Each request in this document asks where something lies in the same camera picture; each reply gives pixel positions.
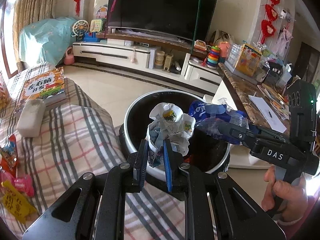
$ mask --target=television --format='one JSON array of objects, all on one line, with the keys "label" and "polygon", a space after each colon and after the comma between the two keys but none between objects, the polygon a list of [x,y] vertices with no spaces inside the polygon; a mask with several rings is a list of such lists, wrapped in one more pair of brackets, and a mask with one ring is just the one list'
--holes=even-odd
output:
[{"label": "television", "polygon": [[[114,0],[108,2],[108,17]],[[196,39],[204,41],[217,0],[201,0]],[[192,40],[199,0],[117,0],[111,28],[155,31]]]}]

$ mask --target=pink toy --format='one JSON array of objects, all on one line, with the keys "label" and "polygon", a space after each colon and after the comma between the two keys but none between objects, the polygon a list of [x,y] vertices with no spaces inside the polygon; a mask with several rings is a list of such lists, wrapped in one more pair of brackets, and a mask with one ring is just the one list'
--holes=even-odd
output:
[{"label": "pink toy", "polygon": [[218,47],[220,48],[220,57],[226,57],[230,47],[229,42],[221,41]]},{"label": "pink toy", "polygon": [[73,56],[73,48],[72,47],[67,48],[66,57],[64,58],[63,62],[65,65],[71,65],[75,62],[75,57]]},{"label": "pink toy", "polygon": [[32,179],[28,174],[23,178],[14,178],[9,172],[1,170],[0,180],[1,182],[9,180],[18,191],[25,192],[29,197],[33,197],[35,195],[35,191],[32,186]]}]

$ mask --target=human hand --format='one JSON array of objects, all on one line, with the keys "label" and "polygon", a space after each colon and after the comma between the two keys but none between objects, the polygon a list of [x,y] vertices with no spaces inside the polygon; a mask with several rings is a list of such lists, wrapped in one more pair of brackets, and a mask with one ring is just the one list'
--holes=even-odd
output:
[{"label": "human hand", "polygon": [[274,207],[275,201],[272,192],[280,198],[287,200],[282,217],[284,222],[291,222],[301,218],[308,207],[308,196],[306,193],[306,178],[302,174],[298,186],[292,186],[288,182],[278,180],[276,182],[275,167],[270,167],[264,175],[264,181],[268,182],[261,206],[264,211]]}]

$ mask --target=book cover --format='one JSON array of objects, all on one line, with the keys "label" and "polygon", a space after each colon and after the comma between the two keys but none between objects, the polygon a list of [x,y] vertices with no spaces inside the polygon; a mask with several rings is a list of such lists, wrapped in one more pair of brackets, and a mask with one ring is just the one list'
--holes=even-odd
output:
[{"label": "book cover", "polygon": [[15,116],[21,114],[28,99],[42,99],[49,106],[65,97],[63,67],[49,70],[24,82]]}]

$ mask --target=metal screw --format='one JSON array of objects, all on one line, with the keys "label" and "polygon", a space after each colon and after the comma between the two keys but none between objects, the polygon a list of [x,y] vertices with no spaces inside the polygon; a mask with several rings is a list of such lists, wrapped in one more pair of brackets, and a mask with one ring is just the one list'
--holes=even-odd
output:
[{"label": "metal screw", "polygon": [[85,180],[92,179],[92,173],[87,172],[87,173],[83,174],[83,179],[85,179]]},{"label": "metal screw", "polygon": [[126,170],[130,168],[130,163],[121,163],[120,168]]},{"label": "metal screw", "polygon": [[184,170],[187,170],[190,168],[190,164],[189,163],[181,163],[180,164],[180,167]]},{"label": "metal screw", "polygon": [[225,173],[225,172],[219,172],[218,173],[218,177],[220,178],[220,179],[225,179],[226,177],[228,177],[228,175]]}]

